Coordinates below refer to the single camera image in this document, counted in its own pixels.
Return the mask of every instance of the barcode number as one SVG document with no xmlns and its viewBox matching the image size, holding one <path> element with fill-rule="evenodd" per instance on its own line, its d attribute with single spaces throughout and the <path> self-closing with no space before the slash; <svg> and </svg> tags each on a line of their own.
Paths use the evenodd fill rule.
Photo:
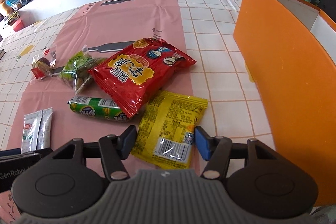
<svg viewBox="0 0 336 224">
<path fill-rule="evenodd" d="M 91 99 L 92 97 L 75 96 L 74 98 L 71 99 L 71 101 L 73 103 L 80 103 L 80 104 L 88 105 Z"/>
<path fill-rule="evenodd" d="M 190 144 L 159 138 L 154 154 L 170 160 L 186 163 L 189 158 L 190 148 Z"/>
<path fill-rule="evenodd" d="M 105 106 L 105 107 L 118 107 L 115 101 L 110 99 L 101 99 L 98 103 L 98 106 Z"/>
</svg>

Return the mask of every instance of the metal screw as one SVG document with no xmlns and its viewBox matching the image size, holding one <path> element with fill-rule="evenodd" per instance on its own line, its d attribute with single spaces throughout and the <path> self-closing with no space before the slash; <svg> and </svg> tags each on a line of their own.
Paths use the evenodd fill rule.
<svg viewBox="0 0 336 224">
<path fill-rule="evenodd" d="M 128 177 L 128 174 L 124 171 L 115 171 L 111 173 L 111 178 L 114 180 L 122 180 Z"/>
<path fill-rule="evenodd" d="M 220 177 L 220 173 L 214 170 L 208 170 L 203 173 L 203 177 L 206 179 L 218 179 Z"/>
</svg>

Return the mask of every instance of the red snack package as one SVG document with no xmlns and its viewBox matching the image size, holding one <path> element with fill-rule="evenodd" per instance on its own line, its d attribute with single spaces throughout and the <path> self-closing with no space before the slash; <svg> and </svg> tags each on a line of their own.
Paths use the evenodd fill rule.
<svg viewBox="0 0 336 224">
<path fill-rule="evenodd" d="M 130 118 L 167 83 L 174 72 L 195 63 L 163 39 L 143 38 L 89 73 Z"/>
</svg>

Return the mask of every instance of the black device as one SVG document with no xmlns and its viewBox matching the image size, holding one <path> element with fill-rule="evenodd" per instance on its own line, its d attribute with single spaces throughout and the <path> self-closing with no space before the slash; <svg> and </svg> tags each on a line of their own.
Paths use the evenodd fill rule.
<svg viewBox="0 0 336 224">
<path fill-rule="evenodd" d="M 314 180 L 257 139 L 233 143 L 196 127 L 194 142 L 208 161 L 200 177 L 139 170 L 130 178 L 121 160 L 136 136 L 130 126 L 96 143 L 73 139 L 41 159 L 12 185 L 22 212 L 16 223 L 315 223 Z M 97 157 L 104 178 L 86 168 L 86 158 Z M 227 178 L 230 159 L 245 159 L 245 167 Z"/>
</svg>

